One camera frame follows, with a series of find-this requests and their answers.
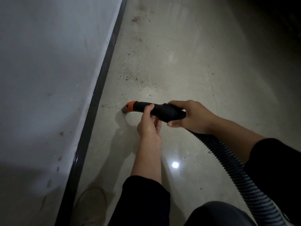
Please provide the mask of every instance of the black corrugated hose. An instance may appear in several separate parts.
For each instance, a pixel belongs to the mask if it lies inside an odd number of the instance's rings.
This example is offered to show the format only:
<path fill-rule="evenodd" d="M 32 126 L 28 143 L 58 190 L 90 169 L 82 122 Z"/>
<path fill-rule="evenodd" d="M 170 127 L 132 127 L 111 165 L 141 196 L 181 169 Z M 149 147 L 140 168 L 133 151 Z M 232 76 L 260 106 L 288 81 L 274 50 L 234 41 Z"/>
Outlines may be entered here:
<path fill-rule="evenodd" d="M 214 154 L 234 182 L 258 225 L 286 225 L 271 199 L 244 172 L 240 160 L 212 135 L 191 132 Z"/>

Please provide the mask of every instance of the orange ring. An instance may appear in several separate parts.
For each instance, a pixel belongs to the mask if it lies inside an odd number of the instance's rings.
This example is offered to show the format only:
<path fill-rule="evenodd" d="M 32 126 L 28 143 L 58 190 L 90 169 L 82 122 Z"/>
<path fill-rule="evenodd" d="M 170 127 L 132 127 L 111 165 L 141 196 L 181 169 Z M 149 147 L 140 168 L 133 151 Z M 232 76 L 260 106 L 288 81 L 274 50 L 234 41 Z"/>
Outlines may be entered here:
<path fill-rule="evenodd" d="M 125 107 L 126 107 L 126 110 L 128 112 L 133 112 L 134 111 L 133 105 L 134 105 L 135 102 L 137 102 L 137 101 L 131 101 L 131 102 L 126 103 Z"/>

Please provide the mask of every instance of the white wall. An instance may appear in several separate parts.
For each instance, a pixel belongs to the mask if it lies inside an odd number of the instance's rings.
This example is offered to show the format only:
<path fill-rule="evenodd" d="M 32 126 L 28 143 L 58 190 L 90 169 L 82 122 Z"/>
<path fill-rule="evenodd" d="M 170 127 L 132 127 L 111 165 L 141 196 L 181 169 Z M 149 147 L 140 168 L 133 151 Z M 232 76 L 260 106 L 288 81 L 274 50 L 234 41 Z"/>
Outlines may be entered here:
<path fill-rule="evenodd" d="M 55 223 L 121 1 L 0 0 L 0 225 Z"/>

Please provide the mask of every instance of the beige floor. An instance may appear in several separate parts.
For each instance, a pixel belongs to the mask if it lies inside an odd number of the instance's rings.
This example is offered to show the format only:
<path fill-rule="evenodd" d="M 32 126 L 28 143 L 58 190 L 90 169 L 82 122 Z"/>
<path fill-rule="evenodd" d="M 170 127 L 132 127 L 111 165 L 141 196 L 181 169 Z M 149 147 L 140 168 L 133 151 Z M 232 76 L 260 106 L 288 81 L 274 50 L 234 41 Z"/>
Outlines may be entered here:
<path fill-rule="evenodd" d="M 107 224 L 137 149 L 141 114 L 125 117 L 120 111 L 132 100 L 197 100 L 223 118 L 301 149 L 300 51 L 281 26 L 245 0 L 128 0 L 77 197 L 89 184 L 101 186 L 109 203 Z M 171 225 L 183 225 L 211 200 L 247 211 L 203 144 L 165 124 L 161 133 Z"/>

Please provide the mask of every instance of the black vacuum wand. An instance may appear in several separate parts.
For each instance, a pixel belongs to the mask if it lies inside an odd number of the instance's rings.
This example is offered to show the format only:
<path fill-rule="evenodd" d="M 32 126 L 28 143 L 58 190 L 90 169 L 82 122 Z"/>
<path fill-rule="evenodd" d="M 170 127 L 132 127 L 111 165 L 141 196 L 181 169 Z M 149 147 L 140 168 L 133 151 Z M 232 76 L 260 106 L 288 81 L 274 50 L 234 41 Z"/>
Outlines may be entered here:
<path fill-rule="evenodd" d="M 145 106 L 151 104 L 152 103 L 149 102 L 131 101 L 121 110 L 125 114 L 129 112 L 143 112 Z M 180 120 L 186 117 L 186 112 L 184 112 L 183 109 L 166 103 L 162 105 L 155 104 L 150 114 L 157 116 L 159 120 L 164 122 Z M 254 182 L 243 171 L 243 164 L 240 160 L 221 140 L 212 135 L 188 131 L 205 144 L 222 164 L 258 225 L 286 225 L 271 199 L 258 189 Z"/>

